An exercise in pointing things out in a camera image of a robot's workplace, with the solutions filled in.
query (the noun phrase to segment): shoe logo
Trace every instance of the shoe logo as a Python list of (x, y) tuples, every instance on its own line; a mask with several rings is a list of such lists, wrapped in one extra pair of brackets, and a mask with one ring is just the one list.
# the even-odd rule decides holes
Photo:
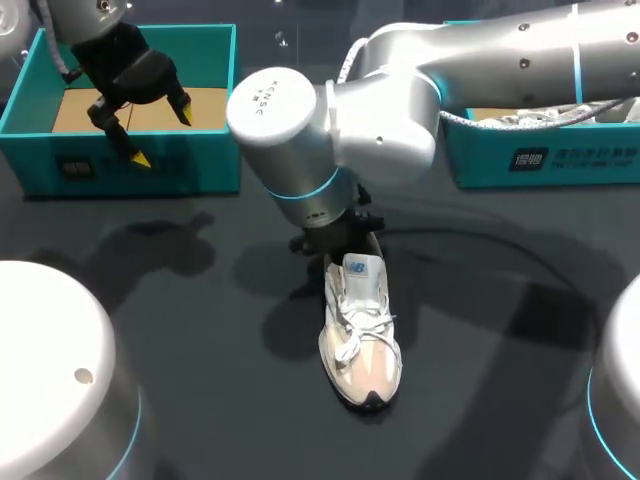
[(351, 275), (366, 275), (367, 264), (360, 262), (351, 262), (347, 265), (347, 273)]

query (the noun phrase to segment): black cable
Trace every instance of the black cable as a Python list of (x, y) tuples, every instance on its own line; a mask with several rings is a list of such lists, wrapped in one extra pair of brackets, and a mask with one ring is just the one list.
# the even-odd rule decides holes
[[(492, 235), (489, 233), (476, 232), (472, 230), (461, 230), (456, 228), (448, 228), (448, 227), (419, 227), (419, 228), (396, 228), (396, 229), (386, 229), (381, 232), (376, 233), (377, 237), (383, 237), (385, 235), (420, 235), (420, 234), (435, 234), (435, 235), (459, 235), (471, 238), (477, 238), (481, 240), (486, 240), (493, 243), (498, 243), (500, 245), (504, 245), (512, 250), (515, 250), (529, 259), (533, 260), (544, 269), (546, 269), (551, 275), (553, 275), (560, 283), (562, 283), (565, 287), (571, 290), (573, 293), (577, 294), (580, 298), (587, 299), (588, 297), (584, 295), (580, 289), (569, 279), (567, 278), (560, 270), (558, 270), (555, 266), (549, 263), (547, 260), (542, 258), (535, 252), (523, 247), (522, 245), (508, 240), (503, 237), (499, 237), (496, 235)], [(600, 345), (601, 339), (601, 329), (598, 323), (598, 317), (594, 313), (592, 309), (589, 309), (589, 316), (587, 318), (588, 322), (591, 324), (594, 330), (593, 335), (593, 345), (591, 347), (591, 357), (592, 363), (597, 352), (597, 349)], [(569, 411), (574, 410), (576, 407), (580, 406), (584, 401), (584, 392), (580, 392), (576, 398), (570, 400), (565, 405), (560, 406), (558, 410), (558, 414), (562, 415)]]

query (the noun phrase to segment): white sneaker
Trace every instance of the white sneaker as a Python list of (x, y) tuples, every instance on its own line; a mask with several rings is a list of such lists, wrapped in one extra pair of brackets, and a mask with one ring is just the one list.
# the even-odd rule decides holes
[(398, 390), (400, 347), (389, 311), (387, 270), (373, 234), (372, 255), (350, 253), (342, 266), (325, 257), (325, 327), (320, 356), (337, 392), (351, 406), (386, 406)]

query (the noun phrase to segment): white cylindrical robot base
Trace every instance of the white cylindrical robot base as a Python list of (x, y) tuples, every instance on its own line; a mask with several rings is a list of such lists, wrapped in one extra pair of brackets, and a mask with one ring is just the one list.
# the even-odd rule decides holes
[(151, 480), (144, 395), (109, 316), (68, 275), (0, 262), (0, 479)]
[(640, 479), (640, 277), (613, 308), (591, 370), (581, 457), (591, 480)]

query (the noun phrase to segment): teal storage box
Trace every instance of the teal storage box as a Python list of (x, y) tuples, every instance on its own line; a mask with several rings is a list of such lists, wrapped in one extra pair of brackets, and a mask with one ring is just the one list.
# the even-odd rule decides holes
[[(475, 120), (480, 112), (452, 113)], [(442, 123), (453, 176), (460, 188), (640, 183), (640, 124), (509, 132)]]
[[(70, 114), (71, 94), (89, 93), (90, 97), (93, 86), (83, 76), (66, 87), (41, 29), (0, 120), (0, 151), (26, 196), (197, 195), (239, 190), (240, 155), (224, 120), (227, 99), (240, 73), (235, 25), (154, 25), (140, 30), (151, 48), (176, 64), (179, 80), (192, 96), (194, 126), (158, 128), (170, 110), (166, 99), (139, 107), (146, 110), (134, 105), (126, 107), (129, 112), (123, 107), (120, 122), (120, 113), (128, 115), (129, 136), (153, 168), (117, 159), (104, 133), (90, 124), (86, 110), (92, 101), (79, 102), (81, 109)], [(68, 50), (61, 53), (69, 68), (77, 65)], [(140, 120), (144, 117), (146, 124)], [(171, 121), (179, 124), (175, 118)], [(69, 122), (85, 122), (88, 128), (69, 127)]]

